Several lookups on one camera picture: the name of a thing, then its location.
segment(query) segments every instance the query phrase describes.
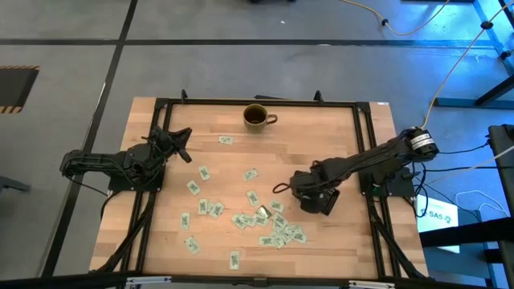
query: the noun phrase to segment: white cable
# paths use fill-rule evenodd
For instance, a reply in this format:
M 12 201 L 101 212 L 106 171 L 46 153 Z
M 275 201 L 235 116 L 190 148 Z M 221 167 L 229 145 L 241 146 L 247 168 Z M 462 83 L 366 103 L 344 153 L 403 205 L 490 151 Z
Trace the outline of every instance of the white cable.
M 498 16 L 498 14 L 501 13 L 501 11 L 503 11 L 505 8 L 507 8 L 509 5 L 513 4 L 514 3 L 514 0 L 511 0 L 509 3 L 505 4 L 505 6 L 501 7 L 500 10 L 498 10 L 498 12 L 496 12 L 496 14 L 494 14 L 492 16 L 492 18 L 489 20 L 489 22 L 492 22 L 492 20 L 494 18 L 496 18 L 496 16 Z M 478 40 L 478 38 L 482 35 L 482 33 L 484 32 L 485 30 L 482 29 L 480 31 L 480 33 L 475 37 L 475 39 L 471 42 L 471 44 L 467 47 L 466 51 L 464 52 L 464 54 L 462 54 L 462 56 L 460 56 L 459 60 L 457 60 L 457 62 L 455 63 L 455 65 L 451 68 L 450 72 L 448 72 L 447 74 L 447 77 L 444 79 L 443 83 L 441 83 L 441 85 L 439 86 L 437 92 L 435 93 L 434 97 L 432 98 L 432 101 L 430 102 L 430 106 L 428 107 L 428 112 L 426 112 L 426 116 L 425 116 L 425 121 L 423 122 L 423 125 L 421 126 L 421 129 L 425 129 L 426 125 L 428 124 L 428 117 L 430 116 L 430 112 L 432 110 L 432 107 L 434 106 L 434 102 L 435 102 L 435 99 L 439 96 L 439 93 L 441 93 L 444 85 L 447 83 L 448 81 L 448 78 L 450 78 L 450 74 L 453 72 L 453 70 L 457 67 L 457 64 L 459 64 L 459 62 L 464 58 L 464 56 L 466 56 L 466 54 L 469 52 L 469 50 L 471 49 L 471 47 L 473 45 L 475 45 L 475 42 L 476 40 Z
M 490 158 L 490 159 L 488 159 L 488 160 L 486 160 L 486 161 L 482 161 L 481 163 L 479 163 L 479 164 L 477 164 L 477 165 L 474 165 L 474 166 L 470 167 L 469 169 L 463 169 L 463 170 L 461 170 L 461 171 L 459 171 L 459 172 L 457 172 L 457 173 L 449 173 L 449 174 L 447 174 L 446 176 L 442 176 L 442 177 L 440 177 L 440 178 L 438 178 L 438 179 L 435 179 L 434 181 L 431 181 L 431 182 L 429 182 L 429 183 L 427 183 L 427 184 L 428 184 L 428 185 L 430 185 L 430 184 L 435 183 L 436 181 L 441 181 L 442 179 L 445 179 L 445 178 L 447 178 L 447 177 L 453 177 L 453 176 L 456 176 L 456 175 L 460 175 L 461 173 L 465 173 L 465 172 L 471 171 L 471 170 L 473 170 L 473 169 L 476 169 L 476 168 L 478 168 L 478 167 L 480 167 L 480 166 L 482 166 L 482 165 L 485 165 L 485 164 L 488 164 L 488 163 L 490 163 L 490 162 L 494 161 L 495 159 L 497 159 L 497 158 L 499 158 L 499 157 L 502 157 L 504 154 L 506 154 L 506 153 L 508 153 L 508 152 L 512 151 L 513 149 L 514 149 L 514 145 L 513 145 L 513 146 L 511 146 L 511 147 L 510 147 L 510 148 L 508 148 L 508 149 L 505 149 L 502 153 L 499 153 L 499 154 L 497 154 L 496 156 L 494 156 L 494 157 L 492 157 L 492 158 Z
M 353 1 L 349 1 L 349 0 L 341 0 L 342 2 L 346 2 L 348 4 L 352 4 L 352 5 L 355 5 L 355 6 L 359 6 L 361 8 L 364 8 L 366 10 L 369 10 L 371 12 L 373 12 L 375 14 L 375 16 L 377 16 L 378 19 L 380 19 L 380 21 L 384 20 L 384 17 L 382 15 L 380 15 L 380 13 L 378 13 L 375 9 L 373 8 L 370 8 L 370 7 L 367 7 L 366 5 L 364 4 L 360 4 L 360 3 L 357 3 L 357 2 L 353 2 Z M 393 27 L 391 27 L 389 25 L 389 23 L 386 23 L 385 25 L 387 26 L 387 28 L 389 28 L 391 30 L 391 32 L 393 32 L 394 34 L 398 35 L 398 36 L 407 36 L 407 35 L 411 35 L 411 34 L 414 34 L 416 32 L 418 32 L 419 30 L 421 30 L 423 27 L 425 27 L 430 21 L 432 21 L 432 19 L 435 18 L 435 16 L 437 16 L 439 14 L 439 12 L 441 12 L 443 10 L 443 8 L 450 2 L 450 0 L 447 0 L 446 2 L 444 2 L 443 6 L 441 8 L 439 8 L 439 10 L 437 12 L 435 12 L 435 14 L 430 17 L 430 19 L 428 19 L 428 21 L 426 21 L 423 25 L 421 25 L 420 27 L 414 29 L 413 31 L 411 32 L 406 32 L 406 33 L 400 33 L 400 32 L 397 32 L 395 29 L 393 29 Z
M 507 211 L 503 208 L 503 206 L 502 206 L 502 205 L 501 205 L 497 200 L 495 200 L 495 199 L 494 199 L 494 198 L 492 198 L 492 197 L 489 197 L 486 193 L 484 193 L 484 192 L 482 192 L 482 191 L 479 191 L 479 190 L 477 190 L 477 189 L 474 189 L 474 190 L 471 190 L 471 191 L 467 191 L 467 192 L 460 192 L 460 193 L 457 193 L 457 194 L 453 197 L 453 199 L 455 200 L 455 204 L 456 204 L 457 206 L 459 205 L 459 199 L 458 199 L 458 196 L 459 196 L 459 195 L 461 195 L 461 194 L 465 194 L 465 193 L 479 193 L 479 194 L 481 194 L 482 196 L 484 196 L 484 197 L 488 198 L 489 200 L 491 200 L 491 201 L 495 202 L 495 203 L 499 206 L 499 209 L 498 209 L 498 208 L 496 208 L 495 206 L 493 206 L 493 205 L 491 205 L 491 204 L 482 203 L 482 204 L 480 204 L 480 206 L 479 206 L 479 211 L 482 209 L 482 207 L 483 207 L 483 206 L 489 206 L 489 207 L 491 207 L 491 208 L 492 208 L 492 209 L 494 209 L 494 210 L 497 210 L 497 211 L 500 211 L 500 212 L 504 213 L 504 214 L 505 214 L 505 216 L 507 216 L 507 217 L 508 217 L 508 213 L 507 213 Z

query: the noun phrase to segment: wooden tabletop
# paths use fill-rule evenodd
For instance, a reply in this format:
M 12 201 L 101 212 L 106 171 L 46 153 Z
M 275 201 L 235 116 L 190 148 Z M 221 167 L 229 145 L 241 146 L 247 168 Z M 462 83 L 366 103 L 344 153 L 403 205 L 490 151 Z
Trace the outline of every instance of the wooden tabletop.
M 121 149 L 141 142 L 152 119 L 155 98 L 135 98 L 128 117 Z M 390 107 L 371 103 L 378 144 L 395 137 Z M 352 110 L 349 108 L 268 107 L 279 121 L 262 134 L 249 134 L 243 125 L 244 106 L 174 105 L 170 131 L 191 127 L 187 151 L 193 161 L 186 164 L 173 156 L 166 168 L 165 183 L 157 195 L 145 273 L 163 275 L 225 275 L 296 278 L 377 278 L 373 244 L 365 199 L 358 176 L 352 175 L 338 188 L 339 199 L 329 216 L 307 214 L 288 190 L 271 189 L 287 182 L 296 170 L 308 170 L 313 160 L 346 157 L 358 153 Z M 365 130 L 364 115 L 361 116 Z M 220 135 L 234 136 L 233 145 L 219 144 Z M 198 167 L 206 165 L 211 179 L 202 181 Z M 243 172 L 256 168 L 259 176 L 243 180 Z M 194 196 L 186 187 L 195 180 L 202 192 Z M 254 189 L 261 204 L 276 200 L 285 205 L 283 216 L 302 225 L 306 244 L 290 242 L 282 249 L 259 246 L 259 236 L 271 233 L 272 224 L 240 230 L 230 219 L 236 213 L 253 214 L 246 192 Z M 123 192 L 107 205 L 91 269 L 104 264 L 126 235 L 134 192 Z M 225 205 L 214 219 L 198 215 L 198 200 L 207 198 Z M 425 259 L 412 208 L 401 198 L 390 198 L 394 237 L 407 257 L 423 274 Z M 180 216 L 191 214 L 190 228 L 181 230 Z M 184 241 L 194 236 L 201 251 L 192 255 Z M 130 268 L 135 266 L 136 240 Z M 239 250 L 241 266 L 229 270 L 231 250 Z M 382 240 L 386 272 L 391 272 L 387 245 Z

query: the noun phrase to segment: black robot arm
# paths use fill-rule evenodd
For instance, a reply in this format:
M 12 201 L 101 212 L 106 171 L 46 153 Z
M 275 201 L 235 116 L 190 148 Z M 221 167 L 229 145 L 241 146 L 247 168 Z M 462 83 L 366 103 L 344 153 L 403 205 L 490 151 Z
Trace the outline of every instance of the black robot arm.
M 377 167 L 373 171 L 373 179 L 377 185 L 383 185 L 403 166 L 412 161 L 430 161 L 438 152 L 427 130 L 407 129 L 394 139 L 363 153 L 314 161 L 310 173 L 296 171 L 287 187 L 291 187 L 293 196 L 300 200 L 302 210 L 328 215 L 339 195 L 336 187 L 352 173 Z
M 85 153 L 74 150 L 67 153 L 60 166 L 65 177 L 73 177 L 86 172 L 102 172 L 110 176 L 109 189 L 155 190 L 161 187 L 156 181 L 164 173 L 169 157 L 178 153 L 185 161 L 191 162 L 186 152 L 186 144 L 192 133 L 191 128 L 178 132 L 164 132 L 158 126 L 152 129 L 144 144 L 114 154 Z

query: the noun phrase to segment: coffee mug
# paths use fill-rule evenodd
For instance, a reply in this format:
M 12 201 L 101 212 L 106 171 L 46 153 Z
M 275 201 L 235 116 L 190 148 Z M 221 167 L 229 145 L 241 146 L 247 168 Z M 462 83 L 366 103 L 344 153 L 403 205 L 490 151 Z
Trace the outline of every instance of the coffee mug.
M 261 132 L 268 124 L 274 124 L 279 117 L 267 114 L 267 110 L 260 104 L 250 104 L 243 112 L 244 125 L 250 132 Z

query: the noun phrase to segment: gray floor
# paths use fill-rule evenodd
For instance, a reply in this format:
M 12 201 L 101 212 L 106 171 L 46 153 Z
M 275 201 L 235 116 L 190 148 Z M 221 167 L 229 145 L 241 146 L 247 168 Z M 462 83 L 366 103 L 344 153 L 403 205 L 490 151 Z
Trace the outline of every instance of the gray floor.
M 435 4 L 362 0 L 400 31 L 426 21 Z M 499 9 L 480 0 L 487 16 Z M 129 0 L 0 2 L 0 38 L 108 38 L 119 36 Z M 451 5 L 426 29 L 406 39 L 471 40 L 480 20 L 472 6 Z M 495 29 L 510 45 L 512 28 L 503 15 Z M 382 31 L 371 13 L 337 0 L 140 1 L 130 39 L 400 39 Z M 40 65 L 41 73 L 23 112 L 0 115 L 0 174 L 32 185 L 29 194 L 0 195 L 0 279 L 36 276 L 62 204 L 67 182 L 58 167 L 62 155 L 80 147 L 96 106 L 114 47 L 0 46 L 0 63 Z M 126 47 L 108 99 L 94 151 L 115 152 L 134 96 L 251 98 L 255 94 L 326 100 L 390 102 L 398 131 L 420 125 L 430 98 L 463 53 L 455 48 L 205 46 Z M 507 77 L 497 54 L 473 49 L 442 96 L 475 98 Z M 487 127 L 512 123 L 510 111 L 436 108 L 428 128 L 444 151 L 485 142 Z M 474 165 L 490 149 L 440 156 L 430 168 Z M 441 174 L 428 177 L 433 180 Z M 101 175 L 85 182 L 105 188 Z M 479 189 L 507 208 L 494 170 L 470 172 L 434 184 L 448 197 Z M 443 197 L 429 191 L 431 197 Z M 103 197 L 82 189 L 56 274 L 84 273 L 98 230 Z M 484 201 L 468 195 L 459 204 L 477 209 Z M 487 207 L 485 219 L 501 218 Z M 202 288 L 204 285 L 184 286 Z

